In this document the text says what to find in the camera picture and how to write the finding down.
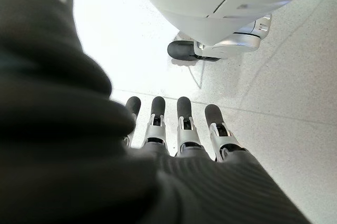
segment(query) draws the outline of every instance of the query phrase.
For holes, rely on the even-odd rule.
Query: white robot body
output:
[[[269,33],[271,13],[291,0],[150,1],[171,24],[195,40],[196,56],[227,58],[258,49]]]

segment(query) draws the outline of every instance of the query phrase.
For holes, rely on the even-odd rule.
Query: robot finger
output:
[[[136,96],[132,96],[131,98],[129,98],[125,105],[125,107],[131,112],[131,115],[135,123],[137,121],[137,117],[141,109],[141,105],[142,105],[141,100]],[[129,133],[127,136],[124,137],[123,142],[127,147],[131,146],[134,132],[135,131],[133,130],[131,133]]]
[[[157,96],[152,101],[150,120],[147,124],[142,151],[169,154],[165,132],[165,100]]]
[[[258,163],[256,158],[228,130],[218,106],[210,104],[205,108],[207,125],[217,162]]]
[[[207,158],[209,155],[201,145],[199,136],[192,118],[191,101],[186,97],[181,97],[177,102],[177,157],[198,157]]]

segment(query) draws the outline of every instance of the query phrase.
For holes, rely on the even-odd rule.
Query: robotic hand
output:
[[[150,0],[194,41],[175,41],[168,54],[178,60],[217,61],[252,52],[267,37],[272,12],[291,0]]]
[[[130,98],[126,107],[136,120],[139,98]],[[236,140],[216,105],[205,108],[215,162],[199,140],[188,98],[177,102],[175,157],[167,150],[164,114],[165,101],[158,96],[152,102],[142,148],[129,151],[131,156],[151,155],[157,169],[156,198],[139,223],[308,223]],[[131,137],[127,139],[129,147]]]

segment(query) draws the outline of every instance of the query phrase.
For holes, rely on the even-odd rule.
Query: white floor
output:
[[[211,156],[204,119],[218,105],[227,125],[313,223],[337,219],[337,0],[295,0],[274,14],[258,51],[184,66],[166,48],[178,33],[148,0],[75,0],[85,52],[113,82],[112,99],[142,100],[134,147],[143,141],[153,97],[166,100],[170,153],[176,100],[192,101]]]

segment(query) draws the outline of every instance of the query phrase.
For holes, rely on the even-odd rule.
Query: rubber fingertip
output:
[[[208,127],[210,127],[212,123],[221,124],[222,122],[224,122],[220,108],[215,104],[209,104],[208,106],[206,106],[205,116]]]
[[[184,119],[189,119],[189,117],[192,117],[191,101],[185,96],[182,96],[177,101],[177,115],[178,119],[181,116],[184,117]]]
[[[165,113],[165,100],[161,96],[157,96],[152,101],[151,114],[156,116],[164,115]]]
[[[125,107],[131,112],[138,116],[141,109],[142,102],[137,96],[132,96],[128,99]]]

